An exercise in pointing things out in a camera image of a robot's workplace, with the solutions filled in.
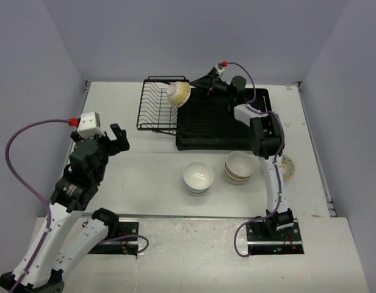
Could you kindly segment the yellow dotted white bowl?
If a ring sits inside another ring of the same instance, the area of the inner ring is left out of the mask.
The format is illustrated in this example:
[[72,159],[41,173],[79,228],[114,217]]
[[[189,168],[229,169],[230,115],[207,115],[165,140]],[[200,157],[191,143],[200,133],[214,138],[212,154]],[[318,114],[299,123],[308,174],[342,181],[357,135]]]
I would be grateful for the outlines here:
[[167,99],[173,107],[181,107],[185,104],[191,94],[191,87],[188,82],[176,81],[167,87]]

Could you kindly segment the beige bowl back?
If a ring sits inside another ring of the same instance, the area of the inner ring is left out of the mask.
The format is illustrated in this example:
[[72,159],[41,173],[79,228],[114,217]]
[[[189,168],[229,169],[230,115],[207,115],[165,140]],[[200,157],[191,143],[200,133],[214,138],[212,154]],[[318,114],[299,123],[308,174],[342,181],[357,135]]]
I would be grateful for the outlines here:
[[255,164],[252,158],[242,151],[233,151],[225,161],[225,167],[229,174],[235,178],[248,178],[255,171]]

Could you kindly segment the beige bowl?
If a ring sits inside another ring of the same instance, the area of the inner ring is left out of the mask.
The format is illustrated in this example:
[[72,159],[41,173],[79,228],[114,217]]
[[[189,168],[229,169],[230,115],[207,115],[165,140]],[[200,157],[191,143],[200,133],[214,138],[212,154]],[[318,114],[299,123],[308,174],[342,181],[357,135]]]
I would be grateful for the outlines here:
[[252,158],[242,151],[233,151],[225,161],[225,167],[229,174],[235,178],[248,178],[255,171],[255,164]]
[[225,172],[225,175],[229,178],[232,178],[233,180],[235,181],[242,181],[242,180],[247,180],[248,178],[251,178],[251,176],[248,176],[248,177],[244,177],[244,178],[237,178],[235,176],[233,176],[227,169],[227,167],[224,168],[224,172]]
[[250,179],[250,178],[248,178],[247,180],[235,181],[235,180],[233,180],[232,178],[229,178],[229,177],[227,177],[227,176],[226,176],[226,178],[227,178],[227,180],[228,180],[231,184],[234,184],[234,185],[245,184],[245,183],[247,183],[247,182],[249,181],[249,179]]

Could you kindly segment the light blue bowl back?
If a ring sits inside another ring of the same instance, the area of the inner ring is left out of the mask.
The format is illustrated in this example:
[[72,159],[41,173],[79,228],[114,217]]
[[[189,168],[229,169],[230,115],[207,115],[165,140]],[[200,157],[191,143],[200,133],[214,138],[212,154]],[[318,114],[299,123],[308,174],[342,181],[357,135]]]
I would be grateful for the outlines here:
[[183,170],[184,181],[212,181],[214,173],[212,168],[203,162],[191,162]]

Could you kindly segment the light blue bowl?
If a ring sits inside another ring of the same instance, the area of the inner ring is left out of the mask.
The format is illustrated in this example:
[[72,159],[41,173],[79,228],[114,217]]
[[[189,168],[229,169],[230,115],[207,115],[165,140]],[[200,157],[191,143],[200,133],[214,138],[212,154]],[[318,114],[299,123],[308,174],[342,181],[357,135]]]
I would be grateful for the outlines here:
[[198,196],[198,195],[205,194],[207,190],[187,190],[187,192],[193,196]]
[[184,181],[186,190],[208,190],[212,181]]
[[203,162],[191,162],[183,170],[184,181],[212,181],[214,173],[212,168]]

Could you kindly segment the beige bowl front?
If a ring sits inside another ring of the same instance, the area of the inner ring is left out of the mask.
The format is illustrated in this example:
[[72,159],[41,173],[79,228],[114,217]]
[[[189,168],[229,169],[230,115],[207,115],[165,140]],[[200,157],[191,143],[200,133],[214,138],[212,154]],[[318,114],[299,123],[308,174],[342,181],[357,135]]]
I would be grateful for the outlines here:
[[235,180],[233,180],[232,178],[229,178],[229,177],[227,177],[227,176],[226,176],[226,178],[227,178],[227,180],[228,180],[231,184],[234,184],[234,185],[245,184],[245,183],[247,183],[247,182],[249,181],[249,179],[250,179],[250,178],[248,178],[247,180],[235,181]]

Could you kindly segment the light blue bowl front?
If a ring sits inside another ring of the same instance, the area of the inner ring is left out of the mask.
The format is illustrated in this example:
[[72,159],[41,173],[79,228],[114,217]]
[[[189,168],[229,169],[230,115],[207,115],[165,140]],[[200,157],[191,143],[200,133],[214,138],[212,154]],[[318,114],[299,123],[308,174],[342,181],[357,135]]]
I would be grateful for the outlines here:
[[193,196],[198,196],[198,195],[205,194],[207,190],[187,190],[187,192]]

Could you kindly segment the floral orange green bowl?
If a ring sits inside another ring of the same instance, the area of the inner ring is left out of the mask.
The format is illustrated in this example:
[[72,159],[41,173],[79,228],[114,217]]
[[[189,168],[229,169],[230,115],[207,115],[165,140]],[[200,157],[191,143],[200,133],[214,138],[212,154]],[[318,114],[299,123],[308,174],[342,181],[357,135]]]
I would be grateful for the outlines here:
[[286,154],[282,155],[282,174],[283,174],[283,180],[289,181],[292,179],[292,177],[295,174],[295,163],[294,161]]

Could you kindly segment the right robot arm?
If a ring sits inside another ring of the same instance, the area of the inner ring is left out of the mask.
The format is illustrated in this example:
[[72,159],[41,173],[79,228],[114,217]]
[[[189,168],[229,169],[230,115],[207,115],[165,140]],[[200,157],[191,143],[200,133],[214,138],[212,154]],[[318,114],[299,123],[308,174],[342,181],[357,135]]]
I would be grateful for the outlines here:
[[278,114],[265,98],[259,97],[254,84],[247,87],[247,80],[242,76],[235,76],[227,83],[213,69],[190,84],[203,98],[221,96],[234,119],[249,127],[251,151],[259,159],[266,184],[267,215],[261,220],[265,223],[266,235],[273,240],[280,239],[294,225],[294,217],[284,194],[281,155],[285,137]]

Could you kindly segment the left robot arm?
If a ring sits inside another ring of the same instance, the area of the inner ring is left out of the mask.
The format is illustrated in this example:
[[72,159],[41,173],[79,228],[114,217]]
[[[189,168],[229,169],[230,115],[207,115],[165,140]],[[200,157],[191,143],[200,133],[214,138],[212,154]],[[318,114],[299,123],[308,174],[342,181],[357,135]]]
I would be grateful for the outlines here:
[[77,129],[70,135],[74,148],[69,163],[50,200],[42,201],[45,221],[23,260],[0,276],[0,287],[7,292],[62,292],[65,280],[82,258],[99,242],[119,234],[118,216],[100,208],[81,233],[64,244],[97,193],[109,158],[129,150],[126,131],[116,123],[110,125],[114,140],[97,127],[84,130],[76,120],[70,124]]

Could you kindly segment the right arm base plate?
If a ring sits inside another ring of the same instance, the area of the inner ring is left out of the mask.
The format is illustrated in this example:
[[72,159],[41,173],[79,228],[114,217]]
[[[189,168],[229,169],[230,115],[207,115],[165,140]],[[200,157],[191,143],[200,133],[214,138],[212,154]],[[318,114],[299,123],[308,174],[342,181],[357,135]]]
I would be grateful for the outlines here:
[[247,225],[247,246],[250,256],[256,255],[302,255],[302,236],[298,222],[291,228],[270,233],[266,224],[255,222]]

